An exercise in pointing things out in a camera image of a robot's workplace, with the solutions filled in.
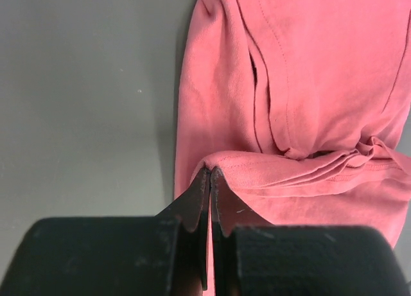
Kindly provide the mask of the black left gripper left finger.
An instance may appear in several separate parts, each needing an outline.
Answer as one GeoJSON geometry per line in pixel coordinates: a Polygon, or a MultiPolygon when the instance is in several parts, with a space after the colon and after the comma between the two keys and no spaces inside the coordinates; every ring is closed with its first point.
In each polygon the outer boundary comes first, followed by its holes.
{"type": "Polygon", "coordinates": [[[24,235],[2,295],[201,295],[209,170],[155,216],[45,218],[24,235]]]}

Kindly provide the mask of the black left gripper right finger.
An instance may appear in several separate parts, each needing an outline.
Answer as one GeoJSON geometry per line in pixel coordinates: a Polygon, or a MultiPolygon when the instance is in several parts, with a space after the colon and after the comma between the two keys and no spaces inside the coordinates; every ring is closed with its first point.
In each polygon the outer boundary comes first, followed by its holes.
{"type": "Polygon", "coordinates": [[[357,225],[273,225],[210,176],[217,295],[409,295],[392,249],[357,225]]]}

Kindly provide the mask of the salmon pink t-shirt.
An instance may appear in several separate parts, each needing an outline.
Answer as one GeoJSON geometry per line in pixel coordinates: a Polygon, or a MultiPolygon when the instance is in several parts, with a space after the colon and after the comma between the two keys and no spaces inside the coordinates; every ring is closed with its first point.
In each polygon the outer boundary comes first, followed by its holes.
{"type": "Polygon", "coordinates": [[[276,225],[366,225],[395,245],[410,201],[410,0],[197,0],[175,194],[200,168],[276,225]]]}

